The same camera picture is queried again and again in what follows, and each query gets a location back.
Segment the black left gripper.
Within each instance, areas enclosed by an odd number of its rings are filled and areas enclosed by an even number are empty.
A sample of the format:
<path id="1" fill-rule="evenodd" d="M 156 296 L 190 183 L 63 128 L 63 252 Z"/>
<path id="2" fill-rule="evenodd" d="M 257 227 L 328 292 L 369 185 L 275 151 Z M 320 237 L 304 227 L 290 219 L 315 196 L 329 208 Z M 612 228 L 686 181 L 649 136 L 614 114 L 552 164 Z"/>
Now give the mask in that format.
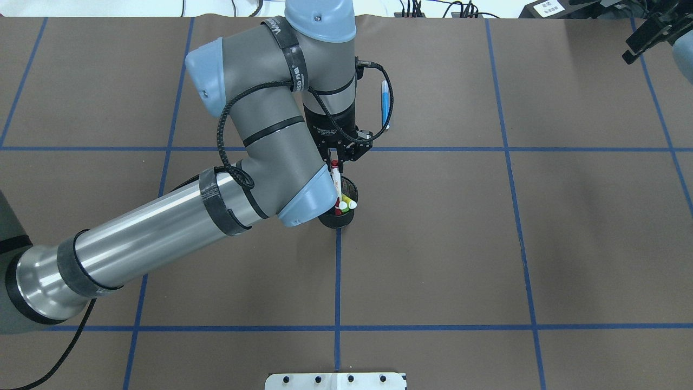
<path id="1" fill-rule="evenodd" d="M 348 132 L 348 135 L 362 143 L 348 140 L 337 130 L 315 128 L 315 146 L 327 166 L 332 165 L 331 149 L 337 152 L 336 159 L 340 165 L 343 165 L 346 162 L 355 162 L 372 148 L 371 138 L 374 136 L 372 132 L 362 132 L 356 126 L 355 131 Z"/>

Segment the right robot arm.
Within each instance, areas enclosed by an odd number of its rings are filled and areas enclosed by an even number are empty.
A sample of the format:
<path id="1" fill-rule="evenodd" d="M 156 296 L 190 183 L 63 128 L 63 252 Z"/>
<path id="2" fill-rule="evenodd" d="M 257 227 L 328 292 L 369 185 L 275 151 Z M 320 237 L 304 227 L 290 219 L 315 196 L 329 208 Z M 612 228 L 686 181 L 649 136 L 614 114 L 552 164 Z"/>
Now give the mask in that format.
<path id="1" fill-rule="evenodd" d="M 622 54 L 626 64 L 633 64 L 646 51 L 668 43 L 679 72 L 692 83 L 692 15 L 690 12 L 656 12 L 648 16 L 626 39 L 627 50 Z"/>

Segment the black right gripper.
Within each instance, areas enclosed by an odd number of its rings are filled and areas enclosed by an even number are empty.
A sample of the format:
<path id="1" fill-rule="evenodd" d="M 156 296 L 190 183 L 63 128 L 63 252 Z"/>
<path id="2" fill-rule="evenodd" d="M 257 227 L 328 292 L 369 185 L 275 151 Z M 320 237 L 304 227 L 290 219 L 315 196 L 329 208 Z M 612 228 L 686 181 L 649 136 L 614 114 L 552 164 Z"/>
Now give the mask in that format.
<path id="1" fill-rule="evenodd" d="M 644 52 L 657 44 L 668 42 L 673 46 L 678 39 L 691 30 L 692 15 L 690 13 L 668 16 L 656 12 L 626 39 L 628 49 L 622 54 L 622 59 L 626 64 L 633 64 Z"/>

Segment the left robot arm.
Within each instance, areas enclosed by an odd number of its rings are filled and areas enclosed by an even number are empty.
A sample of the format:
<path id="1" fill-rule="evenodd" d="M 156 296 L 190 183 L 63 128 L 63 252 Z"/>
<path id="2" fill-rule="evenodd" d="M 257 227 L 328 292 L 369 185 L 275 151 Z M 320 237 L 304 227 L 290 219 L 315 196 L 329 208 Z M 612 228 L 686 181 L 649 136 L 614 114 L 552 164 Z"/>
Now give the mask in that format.
<path id="1" fill-rule="evenodd" d="M 356 125 L 352 1 L 287 1 L 284 14 L 186 55 L 218 119 L 218 166 L 57 246 L 35 246 L 2 198 L 2 335 L 79 315 L 94 299 L 224 237 L 277 217 L 292 227 L 333 208 L 330 172 L 378 138 Z"/>

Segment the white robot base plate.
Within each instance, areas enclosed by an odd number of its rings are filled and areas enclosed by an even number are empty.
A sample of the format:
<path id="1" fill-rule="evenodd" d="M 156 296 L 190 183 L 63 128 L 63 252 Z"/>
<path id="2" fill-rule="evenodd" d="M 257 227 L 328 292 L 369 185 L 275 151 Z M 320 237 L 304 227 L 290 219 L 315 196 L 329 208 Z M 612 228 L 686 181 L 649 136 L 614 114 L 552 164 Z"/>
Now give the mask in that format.
<path id="1" fill-rule="evenodd" d="M 405 373 L 276 373 L 265 380 L 265 389 L 407 389 Z"/>

